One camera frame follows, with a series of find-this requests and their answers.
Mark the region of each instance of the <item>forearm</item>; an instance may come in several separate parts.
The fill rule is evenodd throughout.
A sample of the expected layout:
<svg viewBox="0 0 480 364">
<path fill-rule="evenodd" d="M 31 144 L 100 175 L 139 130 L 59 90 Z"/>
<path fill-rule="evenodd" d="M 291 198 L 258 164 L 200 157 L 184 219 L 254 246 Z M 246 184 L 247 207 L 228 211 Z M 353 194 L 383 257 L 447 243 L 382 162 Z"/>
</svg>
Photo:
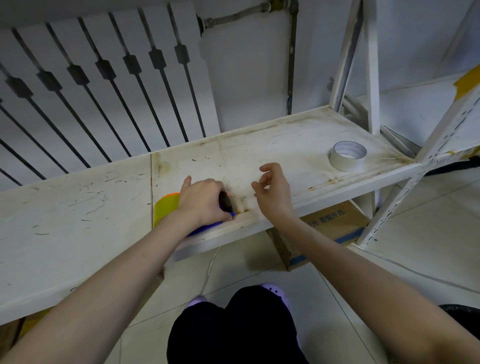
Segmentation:
<svg viewBox="0 0 480 364">
<path fill-rule="evenodd" d="M 278 229 L 405 363 L 441 363 L 443 360 L 449 363 L 447 357 L 455 356 L 449 347 L 459 340 L 466 343 L 469 351 L 477 352 L 478 344 L 472 335 L 388 271 L 343 248 L 299 219 L 290 219 Z"/>
<path fill-rule="evenodd" d="M 133 319 L 142 296 L 195 226 L 170 214 L 80 285 L 32 329 L 5 363 L 102 363 Z"/>
</svg>

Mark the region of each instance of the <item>black pants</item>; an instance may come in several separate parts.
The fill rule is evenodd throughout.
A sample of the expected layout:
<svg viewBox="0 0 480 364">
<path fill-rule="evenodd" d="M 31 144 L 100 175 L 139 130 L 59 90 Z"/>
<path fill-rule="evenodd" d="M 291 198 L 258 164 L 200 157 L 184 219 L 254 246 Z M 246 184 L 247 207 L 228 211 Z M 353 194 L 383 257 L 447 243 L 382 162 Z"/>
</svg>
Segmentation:
<svg viewBox="0 0 480 364">
<path fill-rule="evenodd" d="M 185 309 L 168 338 L 177 363 L 307 363 L 282 299 L 261 286 L 245 287 L 225 309 L 210 302 Z"/>
</svg>

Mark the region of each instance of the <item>right hand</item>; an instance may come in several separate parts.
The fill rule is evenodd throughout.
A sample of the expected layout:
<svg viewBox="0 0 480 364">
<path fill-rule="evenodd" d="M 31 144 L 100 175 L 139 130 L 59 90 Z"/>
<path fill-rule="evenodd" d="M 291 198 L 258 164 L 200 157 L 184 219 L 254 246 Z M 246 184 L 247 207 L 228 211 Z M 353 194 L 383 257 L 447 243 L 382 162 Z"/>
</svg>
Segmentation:
<svg viewBox="0 0 480 364">
<path fill-rule="evenodd" d="M 278 163 L 267 163 L 260 167 L 265 172 L 258 182 L 252 182 L 258 206 L 263 215 L 278 227 L 295 218 L 292 208 L 290 184 Z"/>
</svg>

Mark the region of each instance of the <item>cardboard box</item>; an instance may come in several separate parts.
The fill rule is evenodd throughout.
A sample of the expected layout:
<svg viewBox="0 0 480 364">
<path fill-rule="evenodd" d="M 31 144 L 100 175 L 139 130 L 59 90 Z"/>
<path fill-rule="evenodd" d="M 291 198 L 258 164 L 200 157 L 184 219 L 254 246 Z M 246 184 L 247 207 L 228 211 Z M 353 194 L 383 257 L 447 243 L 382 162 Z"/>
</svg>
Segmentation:
<svg viewBox="0 0 480 364">
<path fill-rule="evenodd" d="M 300 218 L 315 230 L 339 244 L 355 242 L 370 220 L 351 201 L 344 201 Z M 308 263 L 304 256 L 276 228 L 267 230 L 287 270 Z"/>
</svg>

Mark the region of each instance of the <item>left hand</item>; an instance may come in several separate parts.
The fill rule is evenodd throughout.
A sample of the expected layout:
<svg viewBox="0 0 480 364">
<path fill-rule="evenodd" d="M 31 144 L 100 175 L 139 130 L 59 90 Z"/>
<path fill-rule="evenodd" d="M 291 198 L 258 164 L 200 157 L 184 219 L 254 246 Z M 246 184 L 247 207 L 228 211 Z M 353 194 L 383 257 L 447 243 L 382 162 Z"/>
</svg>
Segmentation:
<svg viewBox="0 0 480 364">
<path fill-rule="evenodd" d="M 177 211 L 192 219 L 195 229 L 219 221 L 232 221 L 233 217 L 218 205 L 218 195 L 224 190 L 223 182 L 212 178 L 195 182 L 188 176 L 180 189 Z"/>
</svg>

